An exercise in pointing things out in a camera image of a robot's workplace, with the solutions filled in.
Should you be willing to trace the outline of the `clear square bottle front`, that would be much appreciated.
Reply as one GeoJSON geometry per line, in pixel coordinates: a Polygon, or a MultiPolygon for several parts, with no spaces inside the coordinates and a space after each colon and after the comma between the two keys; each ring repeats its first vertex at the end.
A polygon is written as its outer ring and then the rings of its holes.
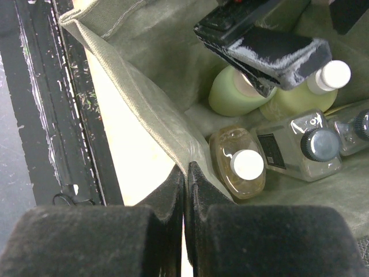
{"type": "Polygon", "coordinates": [[[331,129],[341,140],[341,156],[368,148],[368,100],[351,103],[325,112],[331,129]]]}

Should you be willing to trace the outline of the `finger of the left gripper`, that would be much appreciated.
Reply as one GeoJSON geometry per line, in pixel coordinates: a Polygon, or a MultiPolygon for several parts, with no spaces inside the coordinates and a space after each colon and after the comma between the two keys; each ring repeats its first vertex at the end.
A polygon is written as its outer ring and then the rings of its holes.
{"type": "Polygon", "coordinates": [[[368,10],[368,0],[335,0],[329,10],[334,30],[345,35],[368,10]]]}
{"type": "Polygon", "coordinates": [[[194,33],[257,92],[297,87],[332,59],[325,39],[292,32],[309,1],[219,1],[194,33]]]}

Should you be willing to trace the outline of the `green bottle white flip cap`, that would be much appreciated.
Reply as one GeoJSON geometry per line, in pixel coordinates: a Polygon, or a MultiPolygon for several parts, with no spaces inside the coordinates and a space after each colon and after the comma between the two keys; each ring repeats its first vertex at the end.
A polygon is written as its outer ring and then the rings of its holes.
{"type": "Polygon", "coordinates": [[[224,68],[215,78],[208,97],[212,110],[226,117],[238,117],[261,107],[276,93],[261,96],[247,77],[232,66],[224,68]]]}

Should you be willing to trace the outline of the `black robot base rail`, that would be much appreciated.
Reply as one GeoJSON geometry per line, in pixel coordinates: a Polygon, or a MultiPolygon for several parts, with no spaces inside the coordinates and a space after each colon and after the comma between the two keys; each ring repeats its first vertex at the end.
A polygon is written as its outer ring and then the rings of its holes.
{"type": "Polygon", "coordinates": [[[72,1],[1,2],[1,84],[36,204],[121,205],[85,50],[58,21],[72,8],[72,1]]]}

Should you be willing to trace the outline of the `green pump lotion bottle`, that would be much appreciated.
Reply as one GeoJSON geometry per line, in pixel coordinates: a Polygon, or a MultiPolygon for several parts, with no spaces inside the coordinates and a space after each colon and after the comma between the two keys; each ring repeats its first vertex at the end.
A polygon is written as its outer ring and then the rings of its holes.
{"type": "Polygon", "coordinates": [[[306,81],[292,90],[276,90],[260,112],[269,121],[301,114],[311,109],[327,111],[334,103],[338,90],[351,79],[351,69],[343,61],[332,60],[314,72],[306,81]]]}

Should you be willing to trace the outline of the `clear square bottle black label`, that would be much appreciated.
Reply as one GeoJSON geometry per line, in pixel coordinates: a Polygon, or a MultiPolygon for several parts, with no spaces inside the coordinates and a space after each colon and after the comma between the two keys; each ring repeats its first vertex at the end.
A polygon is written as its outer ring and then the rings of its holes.
{"type": "Polygon", "coordinates": [[[268,170],[313,182],[342,168],[341,140],[319,109],[265,123],[250,133],[268,170]]]}

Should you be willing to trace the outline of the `amber bottle white cap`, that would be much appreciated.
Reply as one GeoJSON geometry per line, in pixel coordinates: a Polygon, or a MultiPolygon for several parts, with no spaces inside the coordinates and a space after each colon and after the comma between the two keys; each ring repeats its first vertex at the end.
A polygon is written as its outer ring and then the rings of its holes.
{"type": "Polygon", "coordinates": [[[262,152],[253,136],[237,125],[209,138],[213,168],[233,197],[245,200],[261,193],[266,182],[262,152]]]}

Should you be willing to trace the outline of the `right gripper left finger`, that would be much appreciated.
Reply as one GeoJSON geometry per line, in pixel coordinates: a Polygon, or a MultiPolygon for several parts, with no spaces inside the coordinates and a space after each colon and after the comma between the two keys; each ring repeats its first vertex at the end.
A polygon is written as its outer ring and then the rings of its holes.
{"type": "Polygon", "coordinates": [[[179,276],[185,178],[174,167],[134,206],[36,207],[17,222],[2,276],[179,276]]]}

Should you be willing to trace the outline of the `green canvas bag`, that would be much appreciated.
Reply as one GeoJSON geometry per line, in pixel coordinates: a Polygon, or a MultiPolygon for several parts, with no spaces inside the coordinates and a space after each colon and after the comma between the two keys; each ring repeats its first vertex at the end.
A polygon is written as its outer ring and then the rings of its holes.
{"type": "MultiPolygon", "coordinates": [[[[215,1],[91,1],[59,22],[92,55],[143,128],[184,172],[198,165],[230,199],[210,160],[207,138],[229,119],[200,103],[225,63],[195,37],[194,24],[215,1]]],[[[368,234],[368,151],[312,184],[273,173],[252,204],[311,204],[336,209],[356,238],[368,234]]]]}

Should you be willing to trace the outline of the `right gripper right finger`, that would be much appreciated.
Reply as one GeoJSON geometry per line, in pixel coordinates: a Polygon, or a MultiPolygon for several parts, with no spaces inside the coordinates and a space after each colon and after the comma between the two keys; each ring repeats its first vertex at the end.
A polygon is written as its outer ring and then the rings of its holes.
{"type": "Polygon", "coordinates": [[[186,243],[195,276],[367,276],[344,218],[312,205],[237,205],[189,164],[186,243]]]}

